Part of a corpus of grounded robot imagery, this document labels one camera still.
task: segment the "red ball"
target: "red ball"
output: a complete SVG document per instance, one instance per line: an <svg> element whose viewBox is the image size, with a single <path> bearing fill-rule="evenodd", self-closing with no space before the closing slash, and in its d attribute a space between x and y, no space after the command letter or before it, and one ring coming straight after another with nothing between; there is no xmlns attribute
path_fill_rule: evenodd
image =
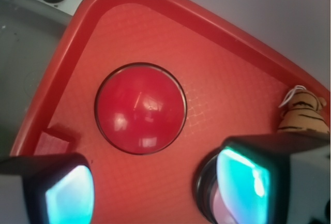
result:
<svg viewBox="0 0 331 224"><path fill-rule="evenodd" d="M96 120L103 136L131 154L158 152L179 135L186 101L177 80L151 64L131 64L111 73L96 98Z"/></svg>

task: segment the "plush tiger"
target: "plush tiger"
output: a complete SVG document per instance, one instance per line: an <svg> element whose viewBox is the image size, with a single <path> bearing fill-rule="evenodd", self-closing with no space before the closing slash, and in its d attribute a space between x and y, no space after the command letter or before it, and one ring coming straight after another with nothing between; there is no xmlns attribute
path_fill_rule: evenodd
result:
<svg viewBox="0 0 331 224"><path fill-rule="evenodd" d="M330 133L325 120L320 115L326 101L317 97L301 85L295 86L288 92L282 107L288 104L288 109L281 115L282 121L277 132L285 131L315 131Z"/></svg>

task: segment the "tray rim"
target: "tray rim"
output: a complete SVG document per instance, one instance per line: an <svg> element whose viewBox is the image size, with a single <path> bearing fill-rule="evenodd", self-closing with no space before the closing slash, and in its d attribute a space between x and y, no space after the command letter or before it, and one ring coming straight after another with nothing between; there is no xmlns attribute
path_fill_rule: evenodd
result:
<svg viewBox="0 0 331 224"><path fill-rule="evenodd" d="M310 74L243 30L190 0L83 0L45 71L12 147L11 156L31 155L46 130L70 76L100 18L115 6L136 3L186 26L293 87L303 84L327 101L330 91Z"/></svg>

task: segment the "white cord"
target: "white cord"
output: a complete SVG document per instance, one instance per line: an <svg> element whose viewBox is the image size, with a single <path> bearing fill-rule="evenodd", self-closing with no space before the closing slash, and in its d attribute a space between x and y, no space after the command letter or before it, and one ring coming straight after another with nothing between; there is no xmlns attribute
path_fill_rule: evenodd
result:
<svg viewBox="0 0 331 224"><path fill-rule="evenodd" d="M294 96L295 92L298 90L298 89L304 89L306 90L306 87L302 86L302 85L296 85L294 86L293 89L291 89L285 96L283 102L278 106L279 108L283 107L286 103L288 103L292 97Z"/></svg>

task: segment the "red tray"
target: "red tray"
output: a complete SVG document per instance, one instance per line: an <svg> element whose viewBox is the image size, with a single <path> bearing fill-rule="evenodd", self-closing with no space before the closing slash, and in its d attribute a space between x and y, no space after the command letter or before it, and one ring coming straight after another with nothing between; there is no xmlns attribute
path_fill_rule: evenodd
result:
<svg viewBox="0 0 331 224"><path fill-rule="evenodd" d="M169 71L187 98L181 134L146 156L110 145L94 117L103 80L134 62ZM206 223L191 187L201 159L228 136L275 132L277 106L296 84L329 106L330 92L313 77L189 0L84 0L11 154L85 155L96 187L94 223Z"/></svg>

